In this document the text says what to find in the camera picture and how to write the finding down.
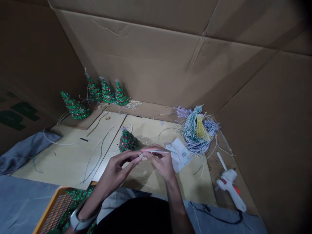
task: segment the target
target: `white watch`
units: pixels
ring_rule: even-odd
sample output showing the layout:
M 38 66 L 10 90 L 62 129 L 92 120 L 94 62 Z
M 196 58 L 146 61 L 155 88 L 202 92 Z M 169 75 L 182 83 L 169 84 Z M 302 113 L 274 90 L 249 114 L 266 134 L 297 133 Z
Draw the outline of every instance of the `white watch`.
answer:
M 82 202 L 80 202 L 78 207 L 71 214 L 71 225 L 72 225 L 74 231 L 80 231 L 80 230 L 83 230 L 83 229 L 89 227 L 91 225 L 91 223 L 97 218 L 98 214 L 96 214 L 95 216 L 93 216 L 92 218 L 87 219 L 87 220 L 79 220 L 78 219 L 77 214 L 79 213 L 79 211 L 81 210 L 81 208 L 85 204 L 86 200 L 87 200 L 87 198 L 85 198 Z

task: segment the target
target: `paper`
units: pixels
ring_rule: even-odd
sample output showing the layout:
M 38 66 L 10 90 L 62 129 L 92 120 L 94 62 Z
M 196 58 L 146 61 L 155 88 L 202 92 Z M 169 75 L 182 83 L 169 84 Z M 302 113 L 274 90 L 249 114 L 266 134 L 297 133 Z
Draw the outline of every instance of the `paper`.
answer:
M 171 151 L 173 169 L 176 173 L 181 171 L 193 159 L 193 156 L 179 138 L 176 138 L 171 144 L 166 145 L 165 148 Z

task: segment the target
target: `person's right hand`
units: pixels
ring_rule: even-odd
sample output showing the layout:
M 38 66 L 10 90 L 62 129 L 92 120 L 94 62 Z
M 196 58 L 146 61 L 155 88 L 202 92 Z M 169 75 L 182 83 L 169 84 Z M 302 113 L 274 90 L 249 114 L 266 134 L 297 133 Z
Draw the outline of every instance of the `person's right hand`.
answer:
M 161 153 L 149 153 L 148 151 L 162 151 Z M 143 156 L 152 162 L 158 173 L 164 178 L 165 182 L 169 182 L 175 178 L 175 171 L 173 170 L 171 153 L 160 145 L 153 144 L 140 150 Z

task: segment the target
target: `beaded tree pieces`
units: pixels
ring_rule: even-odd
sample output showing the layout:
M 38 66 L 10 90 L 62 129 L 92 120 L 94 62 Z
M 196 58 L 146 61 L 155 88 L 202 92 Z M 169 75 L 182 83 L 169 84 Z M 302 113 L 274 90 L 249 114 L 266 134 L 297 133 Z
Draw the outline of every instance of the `beaded tree pieces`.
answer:
M 134 111 L 136 109 L 136 106 L 140 105 L 141 102 L 129 99 L 130 98 L 125 95 L 119 81 L 116 80 L 115 104 L 123 106 L 123 108 L 126 109 L 132 109 Z
M 100 88 L 94 83 L 94 81 L 90 78 L 88 73 L 85 73 L 88 81 L 88 90 L 90 93 L 90 99 L 93 99 L 94 101 L 101 101 L 103 100 Z
M 100 76 L 102 83 L 102 98 L 106 103 L 115 103 L 114 93 L 111 91 L 109 85 L 105 82 L 104 78 Z
M 116 104 L 120 106 L 125 106 L 129 103 L 129 98 L 124 94 L 124 89 L 121 87 L 118 80 L 116 80 Z
M 138 147 L 139 141 L 137 138 L 135 138 L 127 129 L 124 129 L 119 143 L 120 152 L 136 150 Z
M 76 101 L 68 93 L 61 91 L 61 95 L 64 99 L 64 102 L 66 103 L 66 108 L 69 110 L 71 116 L 74 119 L 81 120 L 91 115 L 91 111 L 89 108 L 87 108 L 84 104 L 80 103 L 79 101 Z

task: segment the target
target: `black cable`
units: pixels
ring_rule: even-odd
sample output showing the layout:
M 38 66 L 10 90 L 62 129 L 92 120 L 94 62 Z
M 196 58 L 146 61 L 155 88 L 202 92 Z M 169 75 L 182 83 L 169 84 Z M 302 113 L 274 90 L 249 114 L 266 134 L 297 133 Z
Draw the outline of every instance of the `black cable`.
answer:
M 240 211 L 240 210 L 238 210 L 238 214 L 239 214 L 240 219 L 232 223 L 232 222 L 229 222 L 229 221 L 226 221 L 226 220 L 217 218 L 217 217 L 213 216 L 212 214 L 208 213 L 208 212 L 205 211 L 205 210 L 198 209 L 196 206 L 193 205 L 193 203 L 192 203 L 191 201 L 190 201 L 190 203 L 191 203 L 191 205 L 192 205 L 196 210 L 201 211 L 201 212 L 204 212 L 205 214 L 210 215 L 211 217 L 213 217 L 213 218 L 215 218 L 216 220 L 219 220 L 219 221 L 221 221 L 221 222 L 223 222 L 223 223 L 236 225 L 236 224 L 240 224 L 240 223 L 243 221 L 243 212 Z M 205 206 L 205 205 L 203 205 L 203 206 L 210 212 L 210 209 L 209 209 L 207 206 Z

